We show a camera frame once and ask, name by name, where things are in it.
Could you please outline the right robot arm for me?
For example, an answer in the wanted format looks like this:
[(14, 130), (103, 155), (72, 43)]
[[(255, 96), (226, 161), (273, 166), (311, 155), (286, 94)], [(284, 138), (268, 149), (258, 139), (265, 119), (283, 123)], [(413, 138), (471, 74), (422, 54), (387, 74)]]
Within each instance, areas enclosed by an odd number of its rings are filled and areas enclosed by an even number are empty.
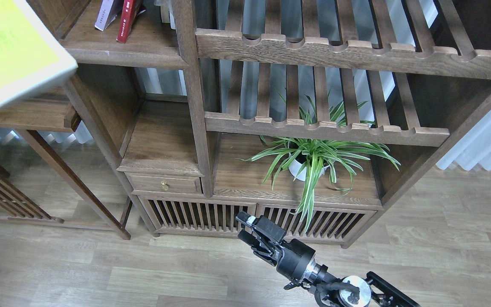
[(236, 220), (249, 227), (239, 239), (289, 280), (286, 290), (302, 287), (315, 297), (320, 307), (366, 307), (371, 301), (381, 307), (416, 307), (418, 304), (374, 272), (366, 278), (355, 275), (336, 278), (327, 267), (315, 261), (315, 250), (298, 239), (285, 241), (286, 231), (267, 219), (240, 212)]

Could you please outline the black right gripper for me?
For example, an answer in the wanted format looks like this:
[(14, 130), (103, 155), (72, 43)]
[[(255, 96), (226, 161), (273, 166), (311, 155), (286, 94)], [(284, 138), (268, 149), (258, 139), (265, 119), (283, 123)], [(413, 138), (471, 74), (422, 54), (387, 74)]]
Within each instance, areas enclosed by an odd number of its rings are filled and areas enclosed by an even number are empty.
[(238, 239), (247, 243), (254, 255), (291, 281), (312, 281), (311, 274), (316, 266), (315, 249), (298, 239), (284, 241), (286, 231), (265, 216), (256, 218), (242, 211), (235, 219), (257, 234), (254, 236), (244, 229), (238, 233)]

